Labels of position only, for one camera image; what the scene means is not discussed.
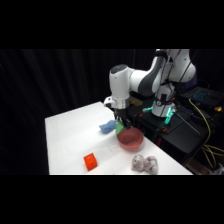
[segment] plush toy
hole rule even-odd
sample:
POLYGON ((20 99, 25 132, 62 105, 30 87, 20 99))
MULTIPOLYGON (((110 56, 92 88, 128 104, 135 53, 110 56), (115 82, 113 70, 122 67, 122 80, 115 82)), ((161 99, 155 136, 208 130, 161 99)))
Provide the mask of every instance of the plush toy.
POLYGON ((152 175, 158 174, 158 163, 154 156, 150 156, 144 159, 143 156, 137 155, 132 160, 132 170, 134 171, 146 171, 152 175))

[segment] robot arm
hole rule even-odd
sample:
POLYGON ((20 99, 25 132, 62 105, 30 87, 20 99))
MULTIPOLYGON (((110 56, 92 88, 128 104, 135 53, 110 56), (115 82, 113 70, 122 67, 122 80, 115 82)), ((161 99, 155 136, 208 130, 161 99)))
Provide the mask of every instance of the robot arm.
MULTIPOLYGON (((115 66, 110 71, 112 96, 106 98, 104 104, 114 108, 115 118, 119 117, 125 123, 130 91, 145 97, 156 94, 152 113, 166 117, 170 108, 175 106, 170 102, 174 87, 171 83, 166 84, 166 80, 179 82, 189 64, 189 49, 157 49, 149 71, 134 70, 126 65, 115 66)), ((195 73, 196 69, 191 64, 181 82, 190 81, 195 73)))
POLYGON ((160 86, 162 68, 167 58, 166 49, 157 50, 149 71, 139 71, 126 65, 118 65, 110 71, 110 89, 112 96, 104 104, 115 109, 126 109, 129 92, 134 91, 149 97, 156 93, 160 86))

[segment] black curtain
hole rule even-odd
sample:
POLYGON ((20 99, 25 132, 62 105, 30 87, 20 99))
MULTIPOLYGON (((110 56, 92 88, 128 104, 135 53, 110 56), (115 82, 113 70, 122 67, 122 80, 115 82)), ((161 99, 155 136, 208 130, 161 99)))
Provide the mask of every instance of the black curtain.
MULTIPOLYGON (((0 174, 48 174, 44 119, 103 102, 111 94, 108 78, 113 66, 148 70, 154 52, 1 49, 0 174)), ((199 79, 219 91, 224 91, 223 59, 223 49, 199 49, 194 61, 199 79)))

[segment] red bowl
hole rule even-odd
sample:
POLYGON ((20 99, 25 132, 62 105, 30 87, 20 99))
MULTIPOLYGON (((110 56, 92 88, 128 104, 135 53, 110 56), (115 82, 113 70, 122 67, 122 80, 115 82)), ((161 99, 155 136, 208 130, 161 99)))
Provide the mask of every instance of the red bowl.
POLYGON ((144 136, 137 128, 130 128, 118 134, 117 139, 122 148, 128 151, 135 151, 142 144, 144 136))

